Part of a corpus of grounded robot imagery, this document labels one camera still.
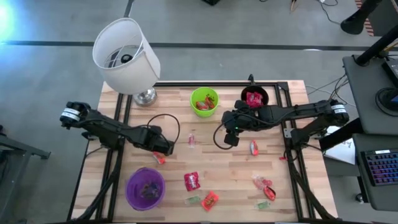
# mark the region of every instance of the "blue light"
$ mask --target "blue light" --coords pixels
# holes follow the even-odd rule
[[[0,0],[0,41],[6,40],[14,30],[14,16],[11,6]]]

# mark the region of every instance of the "green bowl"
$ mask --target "green bowl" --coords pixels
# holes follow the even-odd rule
[[[214,103],[215,107],[208,111],[198,110],[196,107],[197,101],[204,101],[207,95],[214,99],[213,103]],[[202,117],[202,118],[210,117],[216,111],[218,102],[219,102],[218,94],[212,88],[200,87],[200,88],[196,89],[195,91],[193,91],[191,94],[191,107],[194,110],[194,112],[199,117]]]

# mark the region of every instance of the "purple bowl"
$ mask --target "purple bowl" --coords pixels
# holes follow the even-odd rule
[[[159,197],[144,198],[141,189],[146,184],[155,184],[159,187]],[[155,169],[140,168],[132,174],[126,184],[126,199],[130,206],[137,211],[146,211],[156,207],[163,199],[165,193],[165,182],[162,175]]]

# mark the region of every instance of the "silver lamp base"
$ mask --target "silver lamp base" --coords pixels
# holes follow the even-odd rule
[[[142,93],[132,96],[138,106],[150,106],[155,103],[157,94],[154,88],[150,88]]]

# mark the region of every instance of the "wooden board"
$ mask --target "wooden board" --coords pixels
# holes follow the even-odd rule
[[[276,104],[273,88],[264,87],[269,94],[269,104]],[[308,103],[303,81],[289,81],[293,104]],[[135,104],[130,111],[129,125],[146,124],[151,117],[170,113],[178,118],[181,124],[180,138],[174,153],[167,158],[166,164],[158,164],[150,152],[126,144],[122,171],[119,181],[118,196],[114,211],[115,222],[289,222],[297,221],[290,175],[285,161],[279,157],[284,152],[284,142],[280,126],[267,131],[244,132],[238,147],[228,151],[213,144],[213,133],[220,125],[224,111],[233,109],[234,102],[240,98],[243,87],[215,87],[220,96],[220,105],[216,113],[209,118],[199,118],[190,107],[191,87],[157,88],[158,100],[148,108]],[[105,115],[113,117],[112,106],[116,105],[117,93],[106,85],[101,95],[98,109]],[[311,119],[297,121],[299,127],[305,126]],[[177,124],[173,118],[163,116],[153,121],[161,126],[165,137],[173,141],[177,135]],[[195,148],[188,147],[189,134],[195,135]],[[218,131],[216,140],[223,143],[225,130]],[[249,152],[249,143],[256,140],[260,154],[253,157]],[[97,142],[89,146],[89,151],[98,147]],[[80,181],[78,195],[72,217],[83,213],[97,194],[102,178],[106,150],[98,151],[86,159]],[[336,208],[331,194],[328,176],[320,151],[306,148],[303,151],[305,165],[311,190],[321,204],[334,216]],[[138,212],[127,203],[124,195],[125,184],[141,167],[157,169],[166,181],[166,193],[161,204],[152,210]],[[197,171],[201,188],[187,192],[183,175]],[[266,200],[265,195],[257,190],[252,182],[253,174],[263,175],[274,183],[277,194],[275,202],[265,210],[257,210],[255,204]],[[184,199],[199,195],[202,198],[210,191],[220,196],[219,202],[210,212],[200,204],[185,205]]]

